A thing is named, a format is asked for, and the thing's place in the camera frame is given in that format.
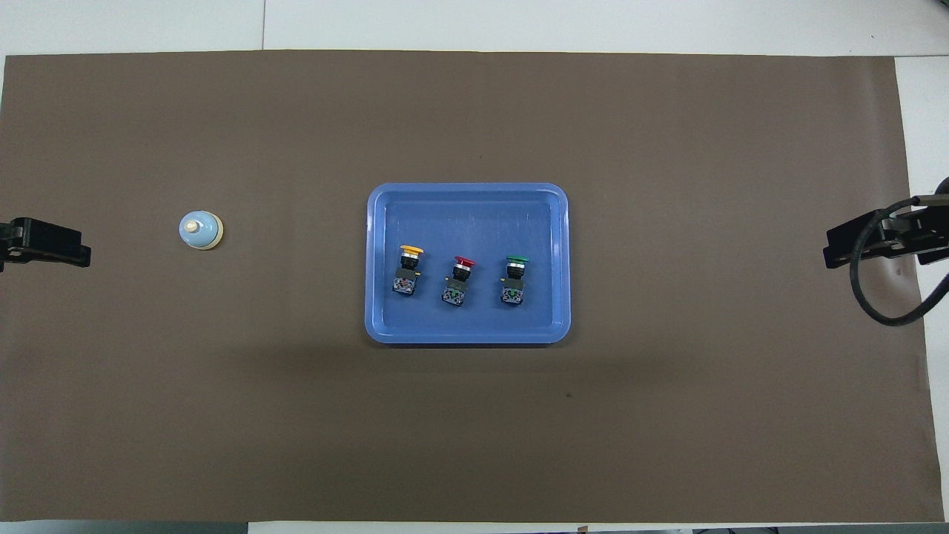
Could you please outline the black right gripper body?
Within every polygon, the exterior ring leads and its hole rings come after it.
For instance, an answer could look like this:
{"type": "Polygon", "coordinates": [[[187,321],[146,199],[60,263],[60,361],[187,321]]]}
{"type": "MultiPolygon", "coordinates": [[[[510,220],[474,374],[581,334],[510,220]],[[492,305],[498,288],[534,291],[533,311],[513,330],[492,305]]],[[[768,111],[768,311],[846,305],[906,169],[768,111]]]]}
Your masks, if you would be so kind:
{"type": "MultiPolygon", "coordinates": [[[[918,197],[916,210],[902,213],[897,210],[894,214],[887,210],[876,209],[869,212],[879,212],[888,215],[884,221],[884,229],[888,230],[887,256],[865,256],[868,258],[898,258],[917,256],[918,263],[927,265],[937,263],[947,257],[948,246],[948,200],[946,195],[923,195],[918,197]]],[[[823,249],[824,266],[827,269],[837,269],[850,263],[850,256],[827,256],[823,249]]]]}

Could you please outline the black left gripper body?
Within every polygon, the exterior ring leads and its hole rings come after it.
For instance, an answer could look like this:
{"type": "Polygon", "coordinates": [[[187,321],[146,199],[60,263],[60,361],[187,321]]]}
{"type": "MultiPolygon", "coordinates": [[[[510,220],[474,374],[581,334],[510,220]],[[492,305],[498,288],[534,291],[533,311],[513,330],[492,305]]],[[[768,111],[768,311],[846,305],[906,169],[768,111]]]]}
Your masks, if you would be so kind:
{"type": "Polygon", "coordinates": [[[1,270],[4,270],[9,263],[62,263],[88,267],[91,264],[92,249],[82,243],[82,252],[80,254],[37,254],[27,251],[11,250],[9,248],[9,237],[11,234],[11,222],[1,223],[1,270]]]}

